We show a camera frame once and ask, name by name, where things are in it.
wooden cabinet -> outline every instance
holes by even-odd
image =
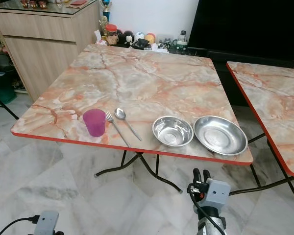
[[[82,9],[63,7],[61,10],[53,8],[56,4],[51,3],[49,12],[17,10],[15,6],[22,7],[20,1],[9,2],[9,5],[0,3],[0,34],[26,90],[35,101],[94,42],[99,20],[98,0],[91,0]]]

red table edge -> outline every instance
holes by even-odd
[[[178,154],[178,153],[170,153],[169,154],[167,152],[155,151],[155,150],[145,150],[145,149],[138,149],[138,148],[108,145],[108,144],[102,144],[102,143],[90,143],[90,142],[84,142],[84,141],[64,140],[64,139],[57,139],[57,138],[44,137],[44,136],[34,136],[34,135],[30,135],[30,134],[16,133],[16,132],[13,132],[12,130],[11,130],[11,133],[14,136],[18,136],[18,137],[25,137],[25,138],[45,140],[45,141],[57,141],[57,142],[64,142],[64,143],[90,145],[90,146],[97,146],[97,147],[104,147],[104,148],[113,148],[113,149],[127,150],[127,151],[133,151],[133,152],[143,152],[143,153],[159,154],[159,155],[166,155],[166,156],[173,156],[173,157],[190,158],[190,159],[196,159],[196,160],[233,164],[233,165],[250,165],[250,164],[252,164],[252,161],[251,162],[238,162],[238,161],[231,161],[231,160],[224,160],[224,159],[217,159],[217,158],[205,158],[205,157],[198,157],[198,156],[191,156],[191,155],[183,155],[183,154]]]
[[[236,76],[235,76],[233,70],[230,68],[228,62],[226,62],[226,66],[227,66],[227,68],[230,70],[230,73],[231,73],[231,75],[232,75],[234,81],[236,82],[237,86],[239,87],[241,93],[243,94],[243,96],[244,96],[245,100],[247,101],[249,107],[251,108],[252,112],[254,113],[256,119],[258,120],[258,122],[259,122],[261,128],[263,129],[263,131],[264,131],[264,133],[265,133],[267,139],[269,140],[269,143],[271,144],[271,146],[272,146],[272,148],[273,148],[275,154],[277,155],[278,159],[280,160],[280,163],[282,164],[284,170],[285,170],[286,173],[288,173],[289,175],[294,176],[294,173],[291,172],[291,170],[288,168],[287,164],[285,163],[285,161],[284,161],[282,155],[280,154],[280,152],[279,152],[277,146],[276,146],[275,143],[273,142],[273,140],[272,140],[272,138],[271,138],[269,132],[268,132],[267,129],[265,128],[265,125],[263,124],[263,122],[261,121],[260,117],[258,116],[256,110],[255,110],[254,107],[252,106],[250,100],[248,99],[248,96],[246,95],[245,91],[244,91],[243,88],[241,87],[241,85],[240,85],[238,79],[236,78]]]

trophy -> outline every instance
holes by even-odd
[[[102,14],[107,17],[109,21],[110,11],[109,7],[112,5],[112,2],[110,0],[100,0],[100,5],[103,7]]]

stainless steel plate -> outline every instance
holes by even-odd
[[[236,124],[216,116],[203,116],[194,123],[197,139],[210,151],[232,156],[247,148],[247,137]]]
[[[161,143],[171,147],[184,146],[194,136],[190,124],[171,116],[158,118],[152,125],[152,132]]]

black cable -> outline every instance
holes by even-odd
[[[187,192],[189,192],[191,200],[194,203],[194,205],[213,224],[213,226],[215,226],[215,228],[221,233],[221,235],[225,235],[224,231],[215,223],[215,221],[212,220],[212,218],[200,207],[200,205],[198,205],[197,201],[194,198],[193,193],[191,193],[191,185],[192,184],[188,185]]]
[[[29,220],[31,221],[33,224],[37,224],[37,221],[39,219],[39,215],[35,215],[33,217],[28,217],[28,218],[21,218],[21,219],[16,219],[13,222],[9,223],[4,229],[2,229],[2,231],[0,232],[0,235],[7,229],[9,228],[12,224],[15,224],[16,222],[22,221],[22,220]]]

